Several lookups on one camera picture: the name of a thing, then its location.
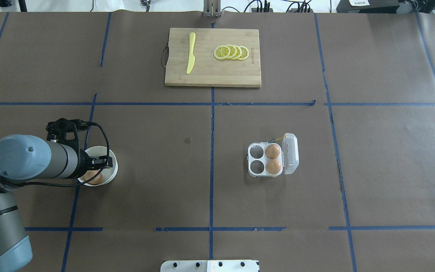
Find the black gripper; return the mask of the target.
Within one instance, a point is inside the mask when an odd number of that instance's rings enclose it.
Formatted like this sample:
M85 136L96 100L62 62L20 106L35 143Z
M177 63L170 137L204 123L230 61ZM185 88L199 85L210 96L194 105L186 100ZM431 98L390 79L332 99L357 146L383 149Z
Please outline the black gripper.
M81 147L78 133L86 131L89 127L96 126L100 129L105 143L104 155L90 156ZM110 155L110 143L103 127L96 122L85 122L81 119L60 118L49 122L46 126L47 141L70 147L76 153L76 169L106 169L113 167L113 158Z

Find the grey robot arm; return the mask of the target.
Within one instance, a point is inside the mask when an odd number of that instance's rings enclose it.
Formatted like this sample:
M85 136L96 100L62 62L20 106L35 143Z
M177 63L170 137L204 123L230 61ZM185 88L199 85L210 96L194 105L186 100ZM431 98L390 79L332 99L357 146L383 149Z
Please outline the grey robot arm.
M47 124L47 138L12 134L0 140L0 272L16 272L33 258L31 241L21 219L14 190L41 185L70 188L111 181L118 170L114 153L83 150L79 132L96 126L81 119L58 119Z

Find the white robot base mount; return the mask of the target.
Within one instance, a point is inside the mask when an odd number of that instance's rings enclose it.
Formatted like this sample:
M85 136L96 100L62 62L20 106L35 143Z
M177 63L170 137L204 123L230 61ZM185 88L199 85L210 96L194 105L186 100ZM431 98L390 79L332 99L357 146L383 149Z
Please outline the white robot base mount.
M161 272L259 272L258 260L168 260Z

